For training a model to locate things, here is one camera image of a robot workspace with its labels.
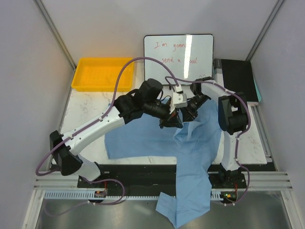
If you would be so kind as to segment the blue long sleeve shirt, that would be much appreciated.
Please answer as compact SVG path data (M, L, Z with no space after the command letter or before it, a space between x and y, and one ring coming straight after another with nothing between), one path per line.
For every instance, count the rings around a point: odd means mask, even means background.
M208 168L220 144L217 104L208 100L198 109L194 121L180 128L159 127L159 120L147 114L105 135L109 159L140 156L173 156L176 166L176 198L159 195L156 211L177 229L210 210L212 185Z

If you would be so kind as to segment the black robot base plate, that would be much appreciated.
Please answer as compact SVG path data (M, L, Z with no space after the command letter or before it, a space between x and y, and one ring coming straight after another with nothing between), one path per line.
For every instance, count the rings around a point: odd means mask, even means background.
M128 196L154 196L164 192L176 194L176 165L101 165L102 174L94 181L117 179L124 185ZM208 168L208 179L212 188L246 188L242 169L224 172L220 165Z

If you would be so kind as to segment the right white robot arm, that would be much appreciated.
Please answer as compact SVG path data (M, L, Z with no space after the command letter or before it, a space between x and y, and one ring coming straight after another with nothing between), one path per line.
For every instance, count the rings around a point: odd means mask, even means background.
M238 160L239 138L251 126L251 118L244 93L236 93L218 84L210 77L197 79L190 84L194 97L181 109L184 122L191 122L198 116L198 109L207 100L218 105L218 123L224 133L224 154L220 163L218 182L228 188L241 174Z

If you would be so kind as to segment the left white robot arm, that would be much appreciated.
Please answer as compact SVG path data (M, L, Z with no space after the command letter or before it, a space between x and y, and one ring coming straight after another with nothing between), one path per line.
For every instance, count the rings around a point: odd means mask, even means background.
M56 169L62 176L76 174L88 180L93 187L101 187L105 177L96 162L80 156L81 151L106 133L139 119L143 114L160 120L159 126L182 128L178 115L180 108L187 106L187 98L181 86L176 86L166 103L158 99L162 84L155 79L144 81L140 88L115 99L99 116L64 134L50 134L51 154Z

